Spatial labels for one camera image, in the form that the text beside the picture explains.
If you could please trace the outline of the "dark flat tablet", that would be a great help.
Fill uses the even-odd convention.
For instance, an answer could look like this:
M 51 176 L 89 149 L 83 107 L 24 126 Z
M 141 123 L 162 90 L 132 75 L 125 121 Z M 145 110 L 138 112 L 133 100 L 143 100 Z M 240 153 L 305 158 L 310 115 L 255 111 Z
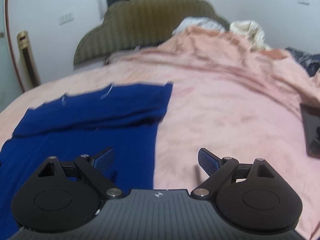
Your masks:
M 300 104 L 307 154 L 319 159 L 319 108 Z

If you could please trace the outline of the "peach orange blanket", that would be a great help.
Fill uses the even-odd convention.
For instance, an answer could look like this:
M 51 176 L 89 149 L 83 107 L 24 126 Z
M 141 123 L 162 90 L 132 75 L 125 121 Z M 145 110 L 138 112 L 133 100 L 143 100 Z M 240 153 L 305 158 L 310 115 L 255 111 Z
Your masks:
M 302 102 L 319 107 L 319 75 L 309 77 L 286 50 L 253 51 L 249 40 L 241 35 L 195 25 L 158 49 L 190 67 L 240 76 L 249 87 L 288 106 Z

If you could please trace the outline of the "gold tower fan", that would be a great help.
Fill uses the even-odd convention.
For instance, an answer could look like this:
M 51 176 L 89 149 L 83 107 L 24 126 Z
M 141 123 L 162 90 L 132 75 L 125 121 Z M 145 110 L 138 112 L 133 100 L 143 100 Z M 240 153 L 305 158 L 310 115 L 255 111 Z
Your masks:
M 33 88 L 37 87 L 41 84 L 41 79 L 39 76 L 39 72 L 36 68 L 33 52 L 31 49 L 31 43 L 29 40 L 29 35 L 26 30 L 17 34 L 17 43 L 20 51 L 20 57 L 23 66 L 27 71 L 27 76 L 31 82 L 31 86 Z

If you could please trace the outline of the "olive striped headboard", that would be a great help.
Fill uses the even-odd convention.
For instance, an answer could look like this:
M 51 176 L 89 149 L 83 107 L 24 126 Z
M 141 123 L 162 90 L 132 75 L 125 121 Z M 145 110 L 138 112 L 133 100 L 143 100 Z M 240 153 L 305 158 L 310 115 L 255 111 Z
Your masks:
M 73 64 L 77 67 L 116 51 L 161 44 L 186 17 L 207 17 L 226 30 L 230 25 L 206 0 L 121 0 L 107 9 L 101 25 L 80 40 Z

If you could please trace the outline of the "blue knit garment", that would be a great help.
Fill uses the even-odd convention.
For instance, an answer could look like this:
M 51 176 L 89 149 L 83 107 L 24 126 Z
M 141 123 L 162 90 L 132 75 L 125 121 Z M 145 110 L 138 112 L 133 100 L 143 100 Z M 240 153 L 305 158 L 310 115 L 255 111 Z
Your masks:
M 18 229 L 14 194 L 49 156 L 69 161 L 110 147 L 114 161 L 104 176 L 124 192 L 151 189 L 157 128 L 171 92 L 170 83 L 109 85 L 28 109 L 1 149 L 1 239 Z

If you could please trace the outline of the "white wall socket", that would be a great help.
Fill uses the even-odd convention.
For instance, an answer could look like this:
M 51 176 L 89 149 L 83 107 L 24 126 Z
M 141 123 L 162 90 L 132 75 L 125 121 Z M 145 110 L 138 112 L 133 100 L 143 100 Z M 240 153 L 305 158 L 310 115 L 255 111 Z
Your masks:
M 74 13 L 68 12 L 59 18 L 59 26 L 62 26 L 62 25 L 69 23 L 69 22 L 72 22 L 72 21 L 74 21 L 74 19 L 75 19 Z

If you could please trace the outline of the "cream quilted comforter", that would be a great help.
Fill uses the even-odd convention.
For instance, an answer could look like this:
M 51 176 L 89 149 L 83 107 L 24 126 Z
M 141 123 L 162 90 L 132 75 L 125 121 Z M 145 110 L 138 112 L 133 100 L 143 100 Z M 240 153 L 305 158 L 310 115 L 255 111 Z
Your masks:
M 229 26 L 229 31 L 244 36 L 252 44 L 252 50 L 271 50 L 265 42 L 265 32 L 261 25 L 253 20 L 234 21 Z

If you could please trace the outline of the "grey striped pillow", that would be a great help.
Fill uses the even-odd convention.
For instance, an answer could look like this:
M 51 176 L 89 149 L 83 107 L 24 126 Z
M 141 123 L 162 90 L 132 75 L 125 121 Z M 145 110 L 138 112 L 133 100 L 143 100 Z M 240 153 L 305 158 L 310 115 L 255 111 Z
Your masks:
M 136 46 L 135 49 L 132 50 L 121 50 L 112 52 L 106 59 L 103 61 L 103 67 L 106 67 L 109 64 L 117 63 L 122 57 L 129 56 L 139 52 L 140 46 Z

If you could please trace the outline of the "white patterned pillow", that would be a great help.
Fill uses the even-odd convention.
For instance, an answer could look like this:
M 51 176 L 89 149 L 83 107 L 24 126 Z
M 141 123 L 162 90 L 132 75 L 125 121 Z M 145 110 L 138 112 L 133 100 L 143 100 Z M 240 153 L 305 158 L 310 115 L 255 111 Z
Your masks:
M 215 20 L 207 17 L 186 17 L 183 21 L 179 24 L 179 26 L 173 30 L 172 36 L 179 34 L 189 26 L 198 26 L 203 29 L 207 30 L 216 30 L 224 32 L 226 29 L 222 26 L 222 24 L 218 23 Z

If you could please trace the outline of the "pink bed sheet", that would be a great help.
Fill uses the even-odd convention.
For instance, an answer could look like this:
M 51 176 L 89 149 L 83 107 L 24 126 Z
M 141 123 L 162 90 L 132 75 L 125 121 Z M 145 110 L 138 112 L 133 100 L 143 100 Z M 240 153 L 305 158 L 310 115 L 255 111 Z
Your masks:
M 240 76 L 187 66 L 158 47 L 22 94 L 1 113 L 1 142 L 11 137 L 30 107 L 66 93 L 136 82 L 174 84 L 157 133 L 156 188 L 192 189 L 203 180 L 205 173 L 196 170 L 202 147 L 241 162 L 264 158 L 303 202 L 298 232 L 308 239 L 319 237 L 319 160 L 306 152 L 302 102 L 288 106 L 249 87 Z

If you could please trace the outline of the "dark floral cloth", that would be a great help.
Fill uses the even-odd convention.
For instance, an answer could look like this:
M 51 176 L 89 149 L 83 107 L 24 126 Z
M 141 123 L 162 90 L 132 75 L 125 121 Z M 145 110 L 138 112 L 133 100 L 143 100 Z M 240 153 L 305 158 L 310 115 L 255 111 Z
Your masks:
M 316 75 L 319 70 L 320 65 L 320 55 L 319 54 L 310 54 L 305 51 L 287 47 L 285 50 L 289 51 L 294 59 L 308 72 L 310 77 Z

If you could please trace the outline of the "white light switch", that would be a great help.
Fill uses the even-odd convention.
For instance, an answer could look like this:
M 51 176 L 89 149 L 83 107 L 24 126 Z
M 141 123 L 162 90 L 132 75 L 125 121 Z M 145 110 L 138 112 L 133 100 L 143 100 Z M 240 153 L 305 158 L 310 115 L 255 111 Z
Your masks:
M 310 5 L 310 1 L 309 0 L 297 0 L 298 4 L 301 5 L 305 5 L 305 6 L 309 6 Z

